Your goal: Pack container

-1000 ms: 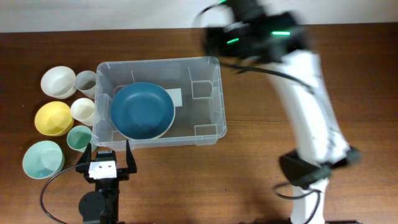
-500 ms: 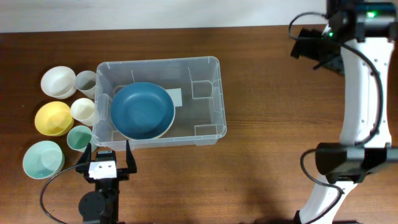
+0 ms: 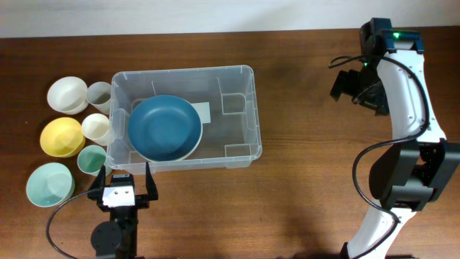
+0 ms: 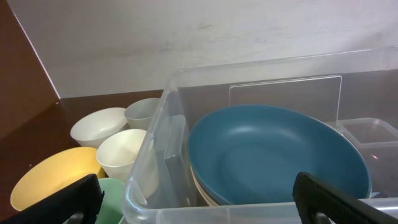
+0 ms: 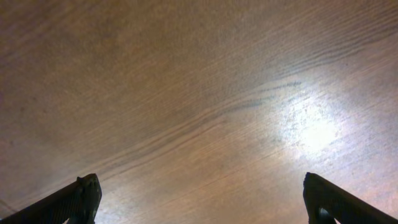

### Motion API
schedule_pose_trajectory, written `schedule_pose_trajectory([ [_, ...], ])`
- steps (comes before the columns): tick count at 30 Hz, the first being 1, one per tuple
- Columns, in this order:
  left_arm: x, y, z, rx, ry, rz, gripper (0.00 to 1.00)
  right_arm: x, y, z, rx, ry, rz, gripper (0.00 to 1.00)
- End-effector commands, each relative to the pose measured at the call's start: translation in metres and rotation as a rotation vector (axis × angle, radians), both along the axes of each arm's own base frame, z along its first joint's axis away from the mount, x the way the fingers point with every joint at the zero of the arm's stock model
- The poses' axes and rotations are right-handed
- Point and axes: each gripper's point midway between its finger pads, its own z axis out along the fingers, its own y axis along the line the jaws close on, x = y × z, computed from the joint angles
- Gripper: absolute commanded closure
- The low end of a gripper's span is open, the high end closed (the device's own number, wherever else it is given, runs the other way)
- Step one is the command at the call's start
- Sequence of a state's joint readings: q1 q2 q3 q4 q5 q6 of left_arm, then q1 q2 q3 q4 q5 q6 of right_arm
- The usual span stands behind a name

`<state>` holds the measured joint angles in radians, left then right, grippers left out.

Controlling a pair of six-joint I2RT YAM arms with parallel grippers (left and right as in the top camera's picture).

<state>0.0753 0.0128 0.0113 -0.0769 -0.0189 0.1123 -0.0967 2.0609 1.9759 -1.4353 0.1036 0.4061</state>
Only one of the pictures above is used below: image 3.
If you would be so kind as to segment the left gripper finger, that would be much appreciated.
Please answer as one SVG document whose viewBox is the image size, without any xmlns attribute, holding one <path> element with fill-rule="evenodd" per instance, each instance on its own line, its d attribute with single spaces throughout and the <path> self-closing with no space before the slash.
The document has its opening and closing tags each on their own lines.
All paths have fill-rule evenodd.
<svg viewBox="0 0 460 259">
<path fill-rule="evenodd" d="M 150 201 L 156 201 L 159 199 L 159 194 L 157 190 L 156 183 L 152 177 L 151 171 L 150 171 L 150 165 L 148 162 L 145 163 L 146 171 L 145 171 L 145 180 L 146 180 L 146 190 L 147 190 L 147 195 L 149 197 Z"/>
<path fill-rule="evenodd" d="M 106 166 L 101 166 L 98 175 L 91 184 L 89 191 L 104 188 L 106 182 Z"/>
</svg>

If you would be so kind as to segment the yellow small bowl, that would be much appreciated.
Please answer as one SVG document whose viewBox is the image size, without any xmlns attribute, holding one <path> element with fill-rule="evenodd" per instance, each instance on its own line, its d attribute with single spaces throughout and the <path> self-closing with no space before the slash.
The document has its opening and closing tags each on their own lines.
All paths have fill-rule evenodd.
<svg viewBox="0 0 460 259">
<path fill-rule="evenodd" d="M 84 147 L 86 137 L 81 124 L 74 118 L 61 117 L 47 124 L 40 135 L 40 147 L 49 156 L 69 158 Z"/>
</svg>

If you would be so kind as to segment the dark blue plate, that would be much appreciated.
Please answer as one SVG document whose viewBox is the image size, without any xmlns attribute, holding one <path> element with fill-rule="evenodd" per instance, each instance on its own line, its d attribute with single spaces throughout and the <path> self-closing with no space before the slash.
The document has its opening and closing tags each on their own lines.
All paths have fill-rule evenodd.
<svg viewBox="0 0 460 259">
<path fill-rule="evenodd" d="M 145 99 L 128 121 L 132 147 L 152 162 L 183 160 L 198 147 L 203 125 L 193 105 L 177 96 Z"/>
</svg>

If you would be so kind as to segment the clear plastic storage container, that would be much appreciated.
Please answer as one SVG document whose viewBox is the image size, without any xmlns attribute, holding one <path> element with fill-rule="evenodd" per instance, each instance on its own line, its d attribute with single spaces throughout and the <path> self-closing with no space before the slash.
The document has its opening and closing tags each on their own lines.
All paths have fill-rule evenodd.
<svg viewBox="0 0 460 259">
<path fill-rule="evenodd" d="M 153 96 L 173 95 L 208 102 L 211 122 L 193 153 L 180 161 L 149 162 L 131 145 L 128 121 L 134 108 Z M 111 79 L 110 141 L 106 162 L 114 170 L 153 173 L 207 168 L 246 168 L 262 154 L 254 71 L 248 65 L 158 71 L 124 71 Z"/>
</svg>

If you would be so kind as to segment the beige plate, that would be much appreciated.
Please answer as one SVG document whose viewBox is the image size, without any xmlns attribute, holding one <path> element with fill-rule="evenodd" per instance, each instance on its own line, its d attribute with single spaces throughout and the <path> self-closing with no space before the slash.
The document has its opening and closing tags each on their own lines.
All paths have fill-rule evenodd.
<svg viewBox="0 0 460 259">
<path fill-rule="evenodd" d="M 143 153 L 152 161 L 182 160 L 201 140 L 202 124 L 193 109 L 160 107 L 142 117 Z"/>
</svg>

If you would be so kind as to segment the white small bowl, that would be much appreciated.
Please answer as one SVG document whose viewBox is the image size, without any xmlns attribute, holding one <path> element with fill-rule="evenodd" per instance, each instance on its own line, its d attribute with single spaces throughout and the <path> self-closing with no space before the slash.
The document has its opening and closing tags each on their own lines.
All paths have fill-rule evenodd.
<svg viewBox="0 0 460 259">
<path fill-rule="evenodd" d="M 68 115 L 78 114 L 88 106 L 87 90 L 88 87 L 82 79 L 66 76 L 51 85 L 47 92 L 47 103 L 57 112 Z"/>
</svg>

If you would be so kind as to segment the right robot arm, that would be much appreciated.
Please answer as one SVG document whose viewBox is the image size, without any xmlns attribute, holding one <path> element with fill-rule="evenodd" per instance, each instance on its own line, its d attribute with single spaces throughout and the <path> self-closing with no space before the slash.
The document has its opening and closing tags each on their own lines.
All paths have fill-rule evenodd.
<svg viewBox="0 0 460 259">
<path fill-rule="evenodd" d="M 398 30 L 387 18 L 372 18 L 359 31 L 360 71 L 340 71 L 330 95 L 346 94 L 359 104 L 388 115 L 392 139 L 371 145 L 353 162 L 371 150 L 387 151 L 369 171 L 370 197 L 354 187 L 369 204 L 355 236 L 344 243 L 341 258 L 385 258 L 399 231 L 436 201 L 459 166 L 459 144 L 448 142 L 431 106 L 424 76 L 423 41 L 419 32 Z"/>
</svg>

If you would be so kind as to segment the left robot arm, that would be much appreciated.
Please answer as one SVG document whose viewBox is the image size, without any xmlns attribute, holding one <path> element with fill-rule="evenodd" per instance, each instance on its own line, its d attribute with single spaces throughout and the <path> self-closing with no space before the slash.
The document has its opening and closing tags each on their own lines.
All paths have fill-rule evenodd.
<svg viewBox="0 0 460 259">
<path fill-rule="evenodd" d="M 97 258 L 136 258 L 138 211 L 159 199 L 149 163 L 145 163 L 145 187 L 147 193 L 136 194 L 130 173 L 113 175 L 106 184 L 106 167 L 101 167 L 88 190 L 88 198 L 110 214 L 109 220 L 97 225 L 91 234 Z"/>
</svg>

